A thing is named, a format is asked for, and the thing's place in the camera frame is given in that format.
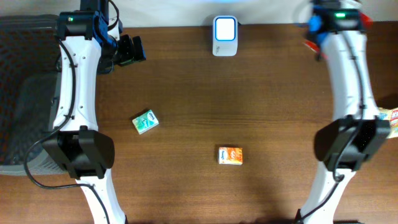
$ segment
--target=green light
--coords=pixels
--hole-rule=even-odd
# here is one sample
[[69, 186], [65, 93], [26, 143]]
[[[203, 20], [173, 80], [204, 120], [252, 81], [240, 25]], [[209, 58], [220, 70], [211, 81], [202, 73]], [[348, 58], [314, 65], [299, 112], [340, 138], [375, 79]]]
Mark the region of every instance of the green light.
[[336, 13], [335, 16], [336, 16], [337, 18], [345, 18], [345, 17], [346, 17], [346, 14], [345, 14], [345, 13]]

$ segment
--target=orange packet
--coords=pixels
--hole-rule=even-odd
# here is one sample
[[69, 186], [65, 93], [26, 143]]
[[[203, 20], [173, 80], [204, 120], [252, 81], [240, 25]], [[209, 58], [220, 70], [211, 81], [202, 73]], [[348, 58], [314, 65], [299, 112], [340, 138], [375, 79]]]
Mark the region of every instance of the orange packet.
[[220, 147], [218, 149], [218, 164], [242, 165], [242, 148]]

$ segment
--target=small packet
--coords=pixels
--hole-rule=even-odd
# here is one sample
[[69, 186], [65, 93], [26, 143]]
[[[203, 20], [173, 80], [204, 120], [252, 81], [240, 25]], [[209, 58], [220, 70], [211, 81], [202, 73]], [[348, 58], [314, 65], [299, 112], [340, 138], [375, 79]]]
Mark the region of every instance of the small packet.
[[398, 108], [393, 110], [387, 110], [384, 108], [379, 108], [380, 119], [390, 121], [391, 133], [387, 138], [398, 137]]
[[159, 121], [155, 117], [154, 112], [149, 110], [148, 112], [144, 113], [143, 115], [134, 118], [132, 121], [133, 125], [136, 127], [139, 134], [142, 134], [159, 124]]
[[242, 148], [220, 147], [218, 149], [218, 164], [242, 165]]

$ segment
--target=brown wooden surface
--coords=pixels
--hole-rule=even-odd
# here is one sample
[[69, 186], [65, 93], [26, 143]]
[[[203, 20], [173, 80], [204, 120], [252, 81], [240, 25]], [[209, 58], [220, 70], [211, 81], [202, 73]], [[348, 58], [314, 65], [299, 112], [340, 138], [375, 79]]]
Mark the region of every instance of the brown wooden surface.
[[[96, 104], [100, 131], [115, 142], [113, 182], [129, 222], [293, 218], [315, 176], [313, 137], [333, 110], [326, 64], [303, 46], [303, 30], [241, 26], [230, 58], [211, 54], [209, 27], [126, 31], [142, 37], [148, 61], [98, 77]], [[376, 24], [368, 37], [375, 99], [394, 99], [398, 23]], [[146, 108], [160, 126], [140, 136], [130, 117]], [[217, 164], [224, 145], [243, 147], [243, 166]], [[397, 158], [393, 139], [351, 181], [335, 218], [397, 223]], [[42, 190], [27, 177], [0, 182], [0, 223], [93, 222], [80, 189]]]

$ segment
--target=white background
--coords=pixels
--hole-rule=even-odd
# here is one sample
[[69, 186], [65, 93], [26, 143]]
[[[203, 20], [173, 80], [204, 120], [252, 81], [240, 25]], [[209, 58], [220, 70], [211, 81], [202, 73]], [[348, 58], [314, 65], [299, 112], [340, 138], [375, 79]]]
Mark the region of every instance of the white background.
[[[203, 26], [215, 16], [235, 16], [242, 24], [291, 23], [302, 0], [114, 0], [124, 27]], [[79, 9], [80, 0], [0, 0], [0, 15], [59, 14]], [[116, 13], [109, 5], [111, 16]], [[398, 21], [398, 0], [363, 0], [375, 21]], [[309, 15], [309, 7], [301, 19]]]

